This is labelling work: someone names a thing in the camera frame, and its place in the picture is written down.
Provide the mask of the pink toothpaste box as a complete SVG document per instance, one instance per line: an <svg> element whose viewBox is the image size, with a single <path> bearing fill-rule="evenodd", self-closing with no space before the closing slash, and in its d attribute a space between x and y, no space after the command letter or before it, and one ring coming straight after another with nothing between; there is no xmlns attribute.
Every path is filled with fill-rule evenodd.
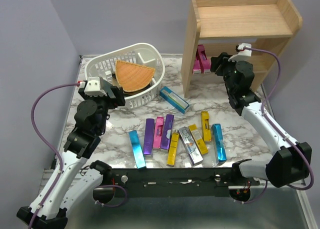
<svg viewBox="0 0 320 229"><path fill-rule="evenodd" d="M196 52L195 58L194 58L194 63L193 63L192 74L193 75L199 75L201 73L202 73L201 64L200 64L200 61L199 61L198 52Z"/></svg>
<svg viewBox="0 0 320 229"><path fill-rule="evenodd" d="M211 60L207 58L205 47L202 44L197 46L197 53L201 72L209 74L211 72Z"/></svg>
<svg viewBox="0 0 320 229"><path fill-rule="evenodd" d="M153 146L152 146L153 149L160 149L161 147L163 126L164 126L164 118L162 116L158 116L155 120Z"/></svg>

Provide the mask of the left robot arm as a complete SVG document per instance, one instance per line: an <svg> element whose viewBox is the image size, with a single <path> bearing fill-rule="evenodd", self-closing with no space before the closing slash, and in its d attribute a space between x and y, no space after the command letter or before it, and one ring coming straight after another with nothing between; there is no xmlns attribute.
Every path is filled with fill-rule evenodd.
<svg viewBox="0 0 320 229"><path fill-rule="evenodd" d="M96 188L122 189L115 184L112 168L99 160L89 166L83 179L72 185L106 132L108 110L126 103L123 88L102 77L90 77L75 85L83 101L74 115L74 129L68 135L62 153L49 146L57 155L58 165L37 198L30 206L21 207L16 215L30 229L63 229L72 208L88 193Z"/></svg>

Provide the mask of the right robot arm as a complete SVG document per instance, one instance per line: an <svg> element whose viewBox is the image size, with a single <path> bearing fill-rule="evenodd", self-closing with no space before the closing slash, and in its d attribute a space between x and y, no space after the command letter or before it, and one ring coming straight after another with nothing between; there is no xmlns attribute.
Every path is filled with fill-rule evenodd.
<svg viewBox="0 0 320 229"><path fill-rule="evenodd" d="M272 154L268 161L246 159L235 162L230 180L241 185L248 178L258 178L280 188L310 178L304 189L312 187L312 148L307 142L298 142L290 136L265 110L264 102L251 89L255 78L253 65L245 60L234 61L226 52L210 60L211 72L224 80L231 107L258 132Z"/></svg>

